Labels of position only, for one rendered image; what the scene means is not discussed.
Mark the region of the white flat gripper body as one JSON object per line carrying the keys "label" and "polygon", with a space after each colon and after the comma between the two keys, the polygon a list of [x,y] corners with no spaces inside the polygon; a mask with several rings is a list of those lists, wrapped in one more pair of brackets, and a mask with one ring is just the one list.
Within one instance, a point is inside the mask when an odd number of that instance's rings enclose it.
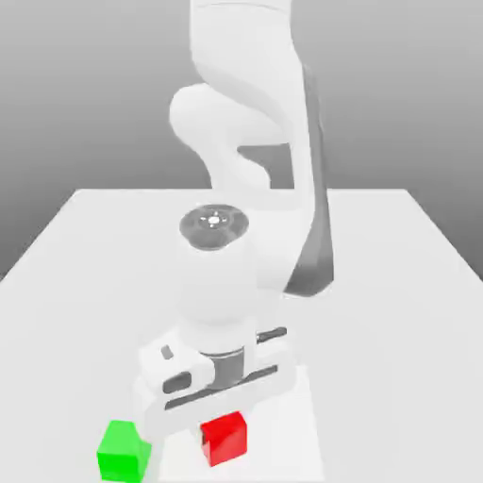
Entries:
{"label": "white flat gripper body", "polygon": [[296,364],[289,346],[259,346],[255,371],[239,384],[223,389],[204,388],[186,395],[142,397],[142,437],[165,437],[257,403],[291,389]]}

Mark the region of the small red cube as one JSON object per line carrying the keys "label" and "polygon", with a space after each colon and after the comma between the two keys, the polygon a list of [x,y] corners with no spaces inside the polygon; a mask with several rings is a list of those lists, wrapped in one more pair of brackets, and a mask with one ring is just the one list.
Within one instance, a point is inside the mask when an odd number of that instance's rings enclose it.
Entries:
{"label": "small red cube", "polygon": [[235,411],[200,425],[202,450],[210,467],[247,452],[247,423]]}

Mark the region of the small green cube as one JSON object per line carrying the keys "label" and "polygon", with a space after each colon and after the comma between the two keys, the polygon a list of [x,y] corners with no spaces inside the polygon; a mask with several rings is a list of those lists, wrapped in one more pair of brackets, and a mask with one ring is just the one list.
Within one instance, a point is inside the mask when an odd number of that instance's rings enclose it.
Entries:
{"label": "small green cube", "polygon": [[96,451],[101,479],[142,483],[151,452],[133,422],[111,420]]}

